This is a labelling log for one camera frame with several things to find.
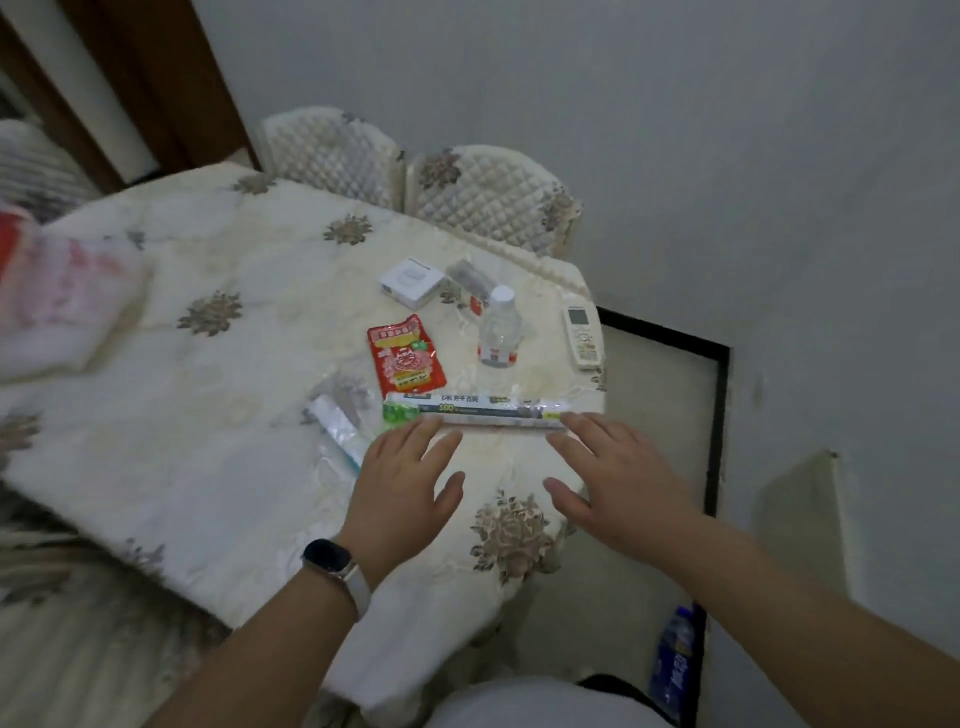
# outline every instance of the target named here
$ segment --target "bottle cap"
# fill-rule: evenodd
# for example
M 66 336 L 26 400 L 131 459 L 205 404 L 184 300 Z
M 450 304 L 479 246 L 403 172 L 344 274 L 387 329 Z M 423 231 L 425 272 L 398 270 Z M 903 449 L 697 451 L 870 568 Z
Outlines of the bottle cap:
M 509 285 L 498 285 L 490 293 L 491 308 L 509 308 L 514 304 L 514 289 Z

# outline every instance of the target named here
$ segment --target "white box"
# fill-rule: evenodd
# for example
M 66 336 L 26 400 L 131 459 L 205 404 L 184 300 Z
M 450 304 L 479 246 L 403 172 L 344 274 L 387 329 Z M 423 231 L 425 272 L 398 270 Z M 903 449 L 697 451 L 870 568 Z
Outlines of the white box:
M 444 272 L 408 257 L 380 277 L 383 292 L 416 311 L 437 292 Z

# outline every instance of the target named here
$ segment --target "left hand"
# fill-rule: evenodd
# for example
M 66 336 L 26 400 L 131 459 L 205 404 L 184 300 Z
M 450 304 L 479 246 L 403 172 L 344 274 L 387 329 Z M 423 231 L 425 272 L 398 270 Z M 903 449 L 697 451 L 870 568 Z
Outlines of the left hand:
M 347 520 L 333 541 L 346 548 L 376 589 L 391 571 L 427 548 L 464 496 L 463 472 L 434 499 L 437 478 L 463 439 L 448 432 L 427 452 L 444 419 L 419 417 L 370 445 L 353 486 Z

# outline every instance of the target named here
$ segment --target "clear plastic bag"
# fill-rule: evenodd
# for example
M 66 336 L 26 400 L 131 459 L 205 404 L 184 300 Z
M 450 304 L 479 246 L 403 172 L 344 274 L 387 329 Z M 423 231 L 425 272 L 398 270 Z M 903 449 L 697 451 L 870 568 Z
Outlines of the clear plastic bag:
M 383 399 L 371 357 L 338 362 L 310 393 L 304 415 L 318 423 L 318 478 L 352 483 L 367 447 L 383 430 Z
M 0 206 L 0 381 L 81 371 L 143 294 L 148 265 L 120 240 L 41 231 Z

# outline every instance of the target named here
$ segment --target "black frame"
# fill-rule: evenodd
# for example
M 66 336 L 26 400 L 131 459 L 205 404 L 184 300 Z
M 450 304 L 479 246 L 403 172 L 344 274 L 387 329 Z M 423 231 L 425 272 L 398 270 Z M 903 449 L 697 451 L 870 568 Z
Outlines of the black frame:
M 730 379 L 730 347 L 701 339 L 672 328 L 651 324 L 647 321 L 625 316 L 607 308 L 597 307 L 600 323 L 635 336 L 656 341 L 675 349 L 695 353 L 717 363 L 716 389 L 713 394 L 713 419 L 710 424 L 710 448 L 707 462 L 707 487 L 704 490 L 704 513 L 716 518 L 717 498 L 720 490 L 720 471 L 723 464 L 723 435 L 727 415 L 727 387 Z M 700 703 L 701 671 L 704 665 L 704 646 L 707 632 L 707 611 L 693 603 L 693 628 L 697 643 L 690 668 L 690 684 L 687 688 L 684 709 L 680 719 L 682 728 L 697 724 L 697 708 Z

